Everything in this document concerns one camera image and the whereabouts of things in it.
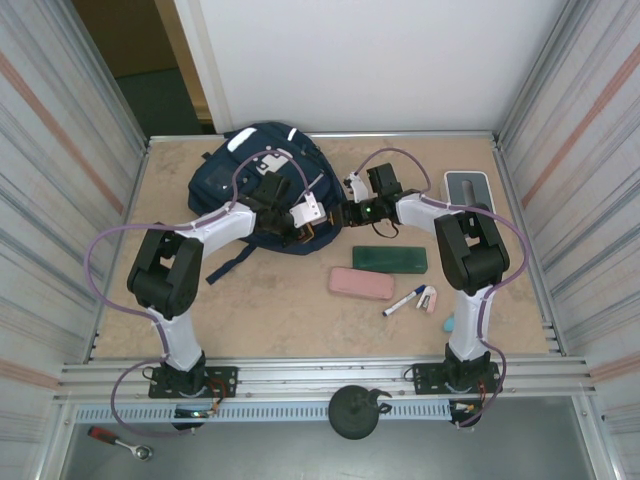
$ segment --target corrugated metal wall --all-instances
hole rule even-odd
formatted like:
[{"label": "corrugated metal wall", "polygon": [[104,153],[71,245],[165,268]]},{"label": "corrugated metal wall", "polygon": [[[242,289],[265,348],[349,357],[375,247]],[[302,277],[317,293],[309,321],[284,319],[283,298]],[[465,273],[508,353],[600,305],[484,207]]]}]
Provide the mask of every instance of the corrugated metal wall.
[{"label": "corrugated metal wall", "polygon": [[[66,2],[0,0],[0,477],[35,467],[64,362],[83,360],[98,302],[82,256],[120,224],[144,140]],[[116,238],[92,269],[105,279]]]},{"label": "corrugated metal wall", "polygon": [[592,2],[503,135],[560,328],[640,478],[640,2]]}]

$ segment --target wooden board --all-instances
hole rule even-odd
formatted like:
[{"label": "wooden board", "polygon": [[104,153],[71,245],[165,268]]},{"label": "wooden board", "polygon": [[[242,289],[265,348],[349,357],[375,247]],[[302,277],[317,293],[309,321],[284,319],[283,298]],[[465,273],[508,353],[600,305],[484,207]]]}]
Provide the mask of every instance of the wooden board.
[{"label": "wooden board", "polygon": [[[429,172],[438,198],[447,170],[481,170],[489,177],[496,211],[511,219],[507,200],[488,139],[434,137],[370,137],[317,139],[340,178],[353,171],[373,151],[395,146],[416,155]],[[165,224],[195,219],[187,208],[187,183],[202,163],[201,155],[221,144],[189,140],[153,145],[132,222]],[[417,167],[398,154],[384,153],[370,166],[392,160],[406,188],[423,188]],[[390,230],[388,225],[381,230]],[[500,228],[511,256],[510,272],[522,261],[518,241]],[[127,234],[116,269],[111,298],[136,307],[126,290],[126,277],[142,239]],[[339,357],[442,354],[448,334],[442,329],[454,309],[454,290],[442,273],[435,238],[413,227],[400,227],[394,240],[377,236],[370,227],[346,228],[337,239],[306,257],[256,251],[215,286],[204,278],[233,258],[243,247],[233,242],[204,263],[198,298],[193,306],[194,328],[208,356]],[[438,291],[436,311],[427,315],[406,305],[390,317],[381,312],[393,302],[335,296],[329,293],[329,271],[351,266],[354,245],[424,246],[429,269],[425,275],[395,275],[396,295],[402,298],[418,285]],[[490,340],[507,353],[546,353],[540,313],[527,275],[498,292],[493,303]],[[147,356],[161,353],[150,322],[108,310],[97,357]]]}]

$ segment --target white panel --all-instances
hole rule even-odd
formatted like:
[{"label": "white panel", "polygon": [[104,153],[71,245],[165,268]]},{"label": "white panel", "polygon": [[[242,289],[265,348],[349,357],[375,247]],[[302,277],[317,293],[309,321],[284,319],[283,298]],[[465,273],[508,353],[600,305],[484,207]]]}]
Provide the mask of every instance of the white panel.
[{"label": "white panel", "polygon": [[220,131],[495,129],[564,0],[176,0]]}]

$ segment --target green pencil case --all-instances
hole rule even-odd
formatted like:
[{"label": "green pencil case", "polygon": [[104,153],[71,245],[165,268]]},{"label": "green pencil case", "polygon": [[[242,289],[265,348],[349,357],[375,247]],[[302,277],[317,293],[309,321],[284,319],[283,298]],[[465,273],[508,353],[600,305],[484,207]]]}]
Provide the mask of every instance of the green pencil case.
[{"label": "green pencil case", "polygon": [[427,251],[423,247],[365,247],[352,251],[353,268],[379,273],[425,273]]}]

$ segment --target marker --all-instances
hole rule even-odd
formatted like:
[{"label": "marker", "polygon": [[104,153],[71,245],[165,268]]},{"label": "marker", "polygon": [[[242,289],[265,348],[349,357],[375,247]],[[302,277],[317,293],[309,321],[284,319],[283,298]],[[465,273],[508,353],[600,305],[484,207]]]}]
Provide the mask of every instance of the marker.
[{"label": "marker", "polygon": [[395,305],[390,306],[384,312],[382,312],[382,316],[388,317],[393,312],[395,312],[397,309],[399,309],[402,305],[404,305],[409,300],[411,300],[413,297],[415,297],[416,295],[420,295],[424,291],[425,288],[426,288],[426,285],[420,285],[418,288],[416,288],[413,292],[411,292],[409,295],[404,297],[398,303],[396,303]]}]

